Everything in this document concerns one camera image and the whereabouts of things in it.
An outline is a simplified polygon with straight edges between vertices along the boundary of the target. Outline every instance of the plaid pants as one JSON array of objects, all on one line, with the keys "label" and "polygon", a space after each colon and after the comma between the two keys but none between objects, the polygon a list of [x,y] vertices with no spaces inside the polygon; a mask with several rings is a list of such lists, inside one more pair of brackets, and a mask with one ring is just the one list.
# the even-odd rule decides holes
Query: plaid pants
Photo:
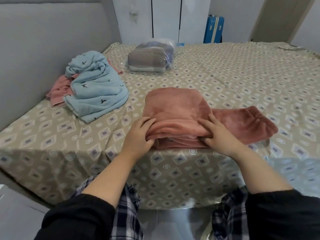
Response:
[{"label": "plaid pants", "polygon": [[[76,189],[79,195],[97,175],[91,176]],[[245,203],[248,191],[241,187],[225,195],[211,216],[211,240],[249,240]],[[132,185],[125,184],[115,209],[111,240],[142,240],[143,233],[137,219],[140,197]]]}]

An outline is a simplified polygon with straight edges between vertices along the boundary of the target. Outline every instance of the clear plastic packaging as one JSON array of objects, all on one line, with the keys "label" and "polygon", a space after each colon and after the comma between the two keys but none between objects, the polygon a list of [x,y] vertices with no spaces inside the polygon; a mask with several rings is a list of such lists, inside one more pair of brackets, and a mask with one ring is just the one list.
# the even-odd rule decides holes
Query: clear plastic packaging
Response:
[{"label": "clear plastic packaging", "polygon": [[175,52],[175,41],[150,39],[129,53],[127,66],[131,71],[165,72],[171,69]]}]

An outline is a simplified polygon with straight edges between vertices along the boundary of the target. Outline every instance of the blue suitcase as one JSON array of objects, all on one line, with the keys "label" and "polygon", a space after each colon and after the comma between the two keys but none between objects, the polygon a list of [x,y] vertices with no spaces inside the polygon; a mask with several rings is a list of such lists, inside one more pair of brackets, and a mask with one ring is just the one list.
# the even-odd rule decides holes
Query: blue suitcase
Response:
[{"label": "blue suitcase", "polygon": [[210,15],[207,20],[203,43],[221,43],[223,24],[223,17]]}]

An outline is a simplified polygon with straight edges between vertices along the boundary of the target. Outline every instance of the bed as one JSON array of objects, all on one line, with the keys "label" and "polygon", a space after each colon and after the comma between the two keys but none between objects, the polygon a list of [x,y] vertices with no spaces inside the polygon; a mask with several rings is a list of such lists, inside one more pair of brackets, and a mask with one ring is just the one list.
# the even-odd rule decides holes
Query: bed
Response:
[{"label": "bed", "polygon": [[[45,201],[70,197],[120,152],[144,97],[155,88],[198,89],[216,109],[256,106],[279,128],[248,145],[302,193],[320,197],[320,56],[286,43],[186,45],[165,73],[122,67],[135,46],[113,43],[104,55],[123,69],[126,104],[90,124],[41,101],[0,133],[0,166]],[[230,158],[208,149],[150,151],[133,168],[143,209],[214,204],[243,180]]]}]

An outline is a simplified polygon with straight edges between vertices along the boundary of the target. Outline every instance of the gray padded headboard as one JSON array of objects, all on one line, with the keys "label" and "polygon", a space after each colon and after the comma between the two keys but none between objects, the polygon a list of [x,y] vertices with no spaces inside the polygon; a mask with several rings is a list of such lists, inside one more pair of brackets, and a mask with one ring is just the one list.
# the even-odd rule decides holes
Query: gray padded headboard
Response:
[{"label": "gray padded headboard", "polygon": [[45,97],[73,57],[121,41],[112,0],[12,4],[20,1],[0,0],[0,131]]}]

